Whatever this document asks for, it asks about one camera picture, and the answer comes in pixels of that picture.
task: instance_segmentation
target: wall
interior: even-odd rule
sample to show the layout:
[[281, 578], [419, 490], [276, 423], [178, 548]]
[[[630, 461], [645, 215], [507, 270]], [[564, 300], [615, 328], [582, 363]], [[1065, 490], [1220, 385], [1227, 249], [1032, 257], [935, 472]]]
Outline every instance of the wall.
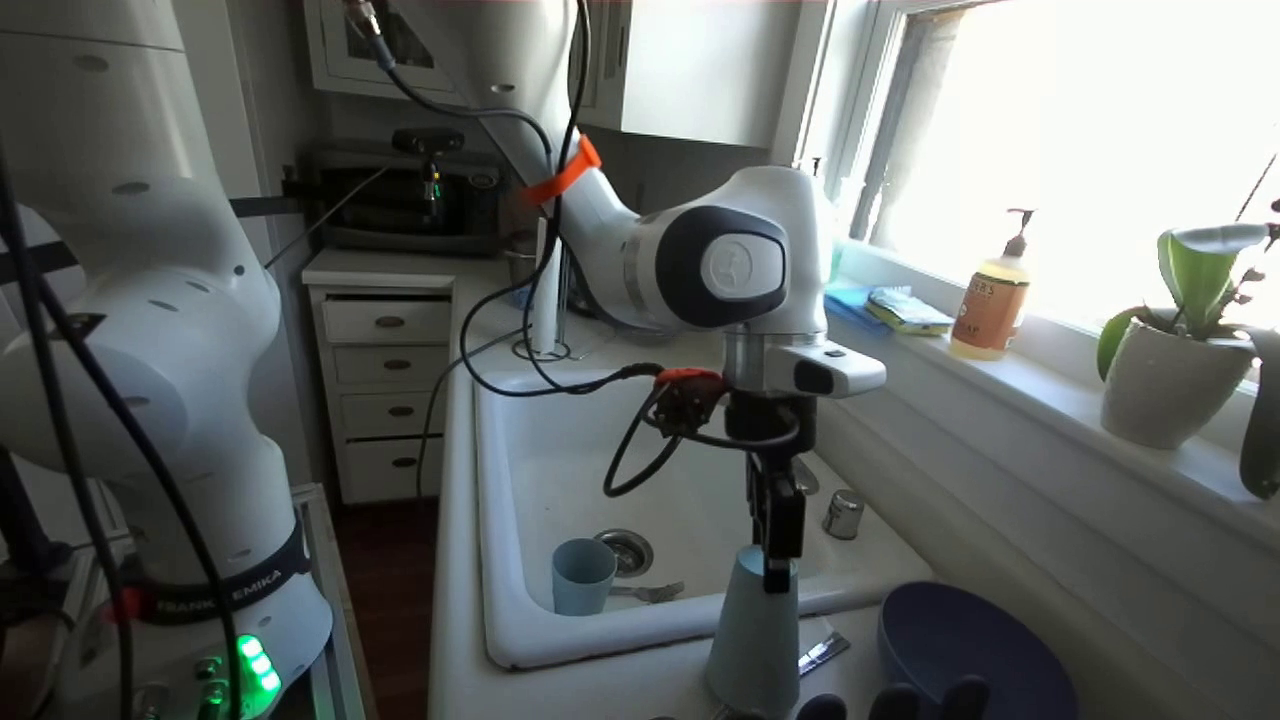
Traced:
[[1280, 511], [1184, 479], [1204, 447], [1127, 447], [1094, 389], [1037, 363], [835, 328], [888, 389], [825, 402], [821, 451], [957, 583], [1026, 618], [1083, 717], [1247, 720], [1280, 708]]
[[325, 135], [298, 0], [176, 0], [176, 17], [224, 193], [281, 194], [298, 146]]

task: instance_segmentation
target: white countertop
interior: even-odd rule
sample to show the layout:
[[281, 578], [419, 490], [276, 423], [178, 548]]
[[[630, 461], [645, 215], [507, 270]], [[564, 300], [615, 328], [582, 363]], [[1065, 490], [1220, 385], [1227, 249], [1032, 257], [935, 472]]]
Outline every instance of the white countertop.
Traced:
[[[458, 279], [454, 314], [472, 306], [484, 292], [478, 279]], [[484, 336], [514, 328], [507, 302], [478, 312], [475, 348]], [[647, 359], [682, 352], [682, 342], [625, 342], [600, 325], [572, 321], [564, 339], [577, 357], [615, 357]], [[716, 701], [702, 688], [702, 659], [711, 640], [669, 645], [627, 657], [605, 657], [589, 665], [539, 669], [539, 671], [498, 671], [484, 657], [478, 629], [478, 548], [475, 548], [475, 485], [472, 485], [472, 381], [466, 371], [452, 375], [447, 402], [447, 461], [441, 485], [441, 544], [436, 544], [436, 605], [431, 605], [431, 720], [475, 720], [475, 717], [519, 717], [519, 720], [711, 720]], [[875, 690], [884, 688], [884, 669], [875, 657], [875, 618], [878, 613], [838, 613], [801, 622], [801, 648], [843, 632], [851, 651], [812, 671], [801, 685], [801, 705], [808, 696], [835, 690], [849, 701], [849, 717], [866, 717]]]
[[334, 252], [325, 249], [298, 279], [309, 287], [414, 287], [414, 292], [447, 292], [454, 274], [475, 274], [502, 266], [498, 258], [484, 257], [409, 257], [409, 252]]

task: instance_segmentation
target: faucet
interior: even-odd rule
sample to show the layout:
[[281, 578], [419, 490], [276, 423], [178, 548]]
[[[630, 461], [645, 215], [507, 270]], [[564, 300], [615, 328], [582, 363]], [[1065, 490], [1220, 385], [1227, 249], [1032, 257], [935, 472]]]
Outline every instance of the faucet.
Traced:
[[547, 215], [534, 218], [531, 257], [539, 270], [526, 294], [526, 357], [560, 359], [560, 239], [547, 236]]

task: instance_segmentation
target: wooden floor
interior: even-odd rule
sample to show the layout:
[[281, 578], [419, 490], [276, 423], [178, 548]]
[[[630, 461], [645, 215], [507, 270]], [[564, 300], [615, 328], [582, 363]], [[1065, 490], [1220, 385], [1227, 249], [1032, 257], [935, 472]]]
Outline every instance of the wooden floor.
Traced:
[[334, 537], [351, 583], [380, 720], [427, 717], [436, 499], [340, 508]]

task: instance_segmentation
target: black mount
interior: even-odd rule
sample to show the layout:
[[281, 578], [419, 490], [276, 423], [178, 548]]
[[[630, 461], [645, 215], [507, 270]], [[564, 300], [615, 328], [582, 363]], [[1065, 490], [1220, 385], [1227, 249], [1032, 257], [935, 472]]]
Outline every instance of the black mount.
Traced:
[[765, 593], [779, 594], [793, 586], [793, 561], [805, 553], [805, 490], [793, 461], [812, 447], [816, 397], [730, 393], [722, 431], [742, 442], [767, 442], [747, 451], [747, 505], [750, 544], [765, 548]]

